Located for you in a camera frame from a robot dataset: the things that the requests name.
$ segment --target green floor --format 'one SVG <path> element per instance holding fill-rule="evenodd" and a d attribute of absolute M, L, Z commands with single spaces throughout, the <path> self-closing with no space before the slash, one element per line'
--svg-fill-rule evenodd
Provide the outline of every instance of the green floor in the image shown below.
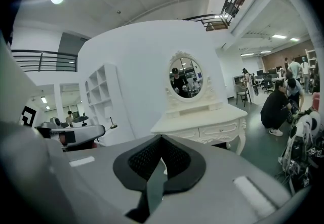
<path fill-rule="evenodd" d="M 241 156 L 270 176 L 278 174 L 281 171 L 278 156 L 282 154 L 286 147 L 290 126 L 285 122 L 280 128 L 283 136 L 273 136 L 262 125 L 260 119 L 262 106 L 247 103 L 244 107 L 242 101 L 238 101 L 238 105 L 236 105 L 236 99 L 229 99 L 228 103 L 248 113 L 246 117 L 247 128 L 245 130 L 246 143 Z M 236 151 L 237 143 L 238 139 L 231 142 L 231 151 Z M 150 212 L 153 212 L 158 207 L 163 197 L 163 183 L 167 180 L 167 176 L 163 174 L 163 171 L 164 165 L 160 162 L 147 182 Z"/>

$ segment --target office chair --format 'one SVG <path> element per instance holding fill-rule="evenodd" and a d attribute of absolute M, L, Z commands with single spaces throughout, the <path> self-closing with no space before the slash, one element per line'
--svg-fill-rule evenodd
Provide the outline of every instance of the office chair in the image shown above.
<path fill-rule="evenodd" d="M 248 99 L 248 95 L 249 95 L 249 98 L 250 98 L 250 103 L 252 104 L 251 97 L 250 97 L 250 92 L 249 92 L 249 89 L 247 87 L 242 87 L 242 86 L 236 84 L 234 86 L 234 89 L 235 89 L 235 92 L 236 92 L 236 104 L 237 104 L 238 96 L 241 96 L 242 102 L 243 102 L 242 97 L 244 97 L 244 107 L 245 107 L 245 104 L 246 104 L 247 99 Z"/>
<path fill-rule="evenodd" d="M 266 88 L 266 91 L 264 91 L 263 93 L 269 94 L 269 92 L 273 92 L 273 90 L 270 89 L 273 87 L 273 83 L 272 83 L 272 76 L 269 73 L 264 74 L 264 86 Z"/>

